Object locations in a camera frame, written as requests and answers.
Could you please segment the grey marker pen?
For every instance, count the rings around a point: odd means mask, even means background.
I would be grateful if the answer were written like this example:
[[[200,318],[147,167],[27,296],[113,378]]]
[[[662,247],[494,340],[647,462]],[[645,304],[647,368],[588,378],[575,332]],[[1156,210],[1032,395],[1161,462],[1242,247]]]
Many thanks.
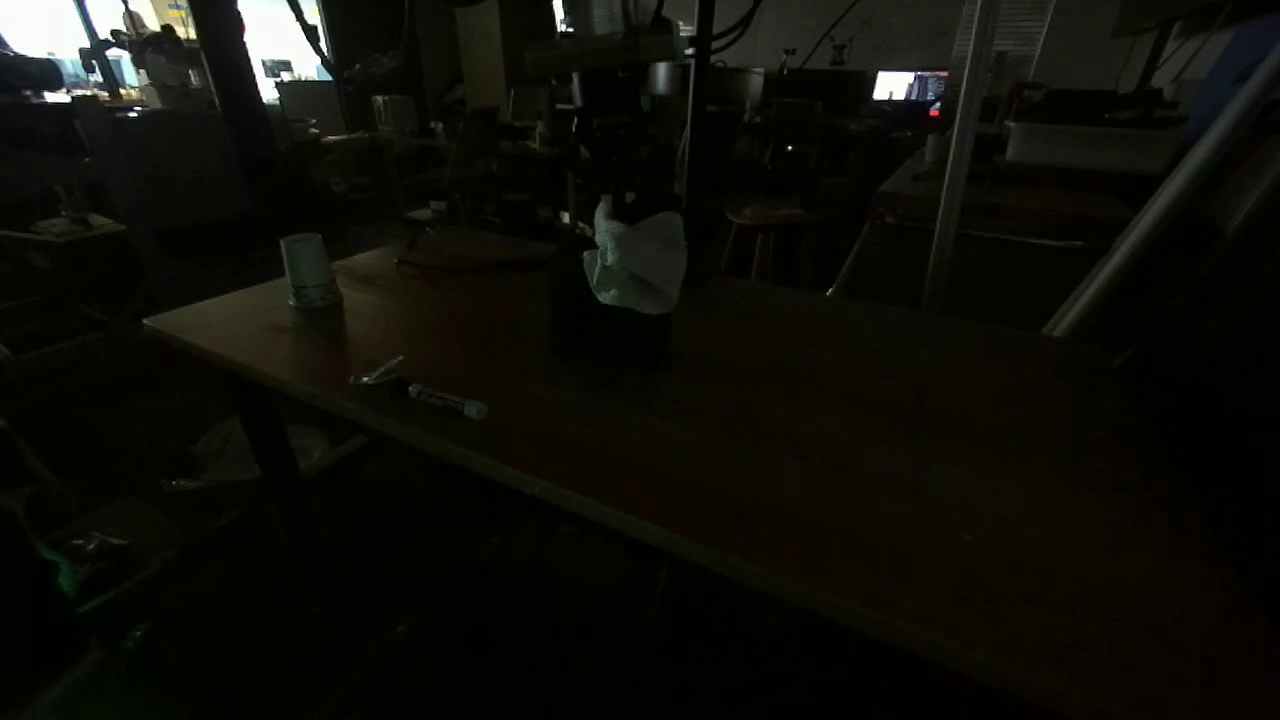
[[[427,383],[407,383],[407,400],[422,400],[422,403],[432,403],[432,408],[448,408],[448,412],[455,412],[466,422],[484,422],[487,415],[484,400],[455,395],[455,391],[427,388]]]

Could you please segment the monitor screen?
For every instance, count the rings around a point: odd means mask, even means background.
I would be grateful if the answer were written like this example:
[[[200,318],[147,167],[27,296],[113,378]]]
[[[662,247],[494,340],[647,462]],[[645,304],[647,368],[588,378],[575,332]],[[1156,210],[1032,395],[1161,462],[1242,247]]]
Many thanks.
[[[878,104],[936,104],[949,92],[949,75],[933,70],[880,70],[873,75]]]

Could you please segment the black basket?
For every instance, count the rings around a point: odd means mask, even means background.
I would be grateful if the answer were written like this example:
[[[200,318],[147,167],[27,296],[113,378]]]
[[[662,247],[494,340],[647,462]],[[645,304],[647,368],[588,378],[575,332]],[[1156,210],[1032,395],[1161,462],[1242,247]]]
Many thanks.
[[[662,368],[672,357],[672,322],[633,309],[608,309],[593,296],[583,246],[571,239],[550,269],[554,343],[571,360],[618,368]]]

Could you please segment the white towel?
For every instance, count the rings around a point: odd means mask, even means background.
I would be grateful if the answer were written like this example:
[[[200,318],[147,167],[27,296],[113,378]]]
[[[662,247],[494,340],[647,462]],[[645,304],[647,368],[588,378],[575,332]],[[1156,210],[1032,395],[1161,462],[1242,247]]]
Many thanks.
[[[605,195],[593,211],[593,246],[579,269],[605,309],[668,318],[681,304],[687,271],[686,218],[647,211],[623,219],[621,206]]]

